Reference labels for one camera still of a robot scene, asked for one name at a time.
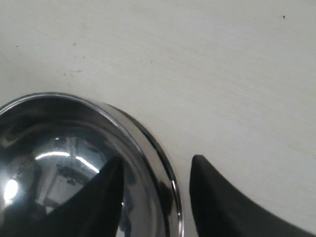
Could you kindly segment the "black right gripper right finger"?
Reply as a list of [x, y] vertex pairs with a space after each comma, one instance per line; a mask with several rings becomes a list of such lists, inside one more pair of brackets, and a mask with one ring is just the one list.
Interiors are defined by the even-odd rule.
[[311, 237], [234, 187], [203, 155], [195, 155], [190, 199], [200, 237]]

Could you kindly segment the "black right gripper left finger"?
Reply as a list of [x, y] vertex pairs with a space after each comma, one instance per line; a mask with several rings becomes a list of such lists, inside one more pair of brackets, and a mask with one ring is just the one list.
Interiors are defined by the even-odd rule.
[[123, 200], [123, 161], [113, 158], [77, 194], [37, 223], [39, 237], [114, 237]]

